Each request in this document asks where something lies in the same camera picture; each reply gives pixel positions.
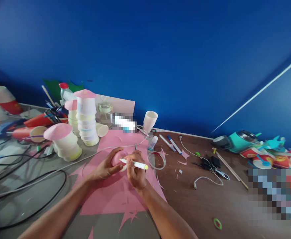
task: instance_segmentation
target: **blue marker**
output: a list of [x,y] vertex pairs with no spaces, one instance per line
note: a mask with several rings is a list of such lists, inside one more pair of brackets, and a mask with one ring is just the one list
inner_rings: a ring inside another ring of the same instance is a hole
[[176,144],[175,144],[174,141],[171,139],[171,137],[168,136],[168,138],[169,138],[169,140],[171,141],[171,143],[174,145],[174,147],[176,148],[176,150],[178,151],[178,153],[179,153],[180,155],[182,155],[182,152],[181,152],[180,149],[176,146]]

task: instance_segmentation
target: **white marker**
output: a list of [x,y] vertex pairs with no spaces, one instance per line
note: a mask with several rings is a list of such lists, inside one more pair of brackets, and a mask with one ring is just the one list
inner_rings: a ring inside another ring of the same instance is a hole
[[145,169],[145,170],[149,169],[149,166],[147,166],[146,164],[143,164],[143,163],[133,161],[133,165],[137,168],[140,168],[140,169]]
[[171,139],[171,137],[168,136],[168,138],[169,138],[169,140],[171,141],[171,143],[174,145],[174,147],[176,148],[176,150],[178,151],[178,153],[179,153],[180,155],[182,155],[182,152],[181,152],[180,149],[176,146],[176,144],[175,144],[174,141]]
[[170,144],[169,144],[169,142],[162,136],[162,135],[159,135],[160,136],[160,138],[161,139],[163,139],[163,141],[164,142],[166,142],[166,144],[175,152],[176,151],[176,149],[173,147],[173,146],[171,146]]

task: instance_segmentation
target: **stack of paper cups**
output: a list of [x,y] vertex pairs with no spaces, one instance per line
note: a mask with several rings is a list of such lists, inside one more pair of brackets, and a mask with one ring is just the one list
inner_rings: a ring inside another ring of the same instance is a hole
[[56,153],[65,161],[74,161],[82,154],[82,149],[77,144],[78,137],[73,134],[69,124],[55,124],[47,129],[43,136],[54,142]]
[[5,86],[0,86],[0,106],[13,115],[23,112],[16,98]]
[[79,130],[78,130],[78,121],[76,118],[77,114],[77,100],[70,100],[66,101],[65,108],[68,110],[68,123],[72,126],[72,132],[77,136],[80,137]]
[[81,90],[74,93],[78,99],[76,118],[81,139],[87,146],[94,146],[99,142],[96,131],[96,103],[97,95],[89,90]]
[[147,111],[145,113],[145,117],[144,117],[144,121],[143,121],[143,129],[147,133],[150,133],[151,129],[155,125],[157,118],[158,118],[158,114],[155,113],[154,111]]

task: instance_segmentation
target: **red bottle cap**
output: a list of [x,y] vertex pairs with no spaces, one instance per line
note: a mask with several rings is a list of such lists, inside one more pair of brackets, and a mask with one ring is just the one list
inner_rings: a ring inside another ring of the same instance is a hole
[[59,86],[60,86],[60,88],[62,88],[62,89],[67,89],[67,88],[69,88],[69,86],[68,86],[68,84],[67,83],[59,83]]

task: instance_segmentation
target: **plastic bottle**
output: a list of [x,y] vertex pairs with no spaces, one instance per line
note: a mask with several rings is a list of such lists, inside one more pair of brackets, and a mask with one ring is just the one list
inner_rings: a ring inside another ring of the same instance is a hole
[[157,136],[154,136],[153,137],[153,139],[152,139],[152,141],[151,141],[151,143],[150,143],[150,145],[149,145],[149,150],[152,150],[153,148],[154,148],[154,146],[155,146],[155,144],[156,144],[156,142],[158,141],[158,137]]
[[67,83],[59,83],[59,87],[61,88],[60,96],[64,104],[66,103],[66,101],[77,99],[77,97],[75,97],[73,92],[69,89]]

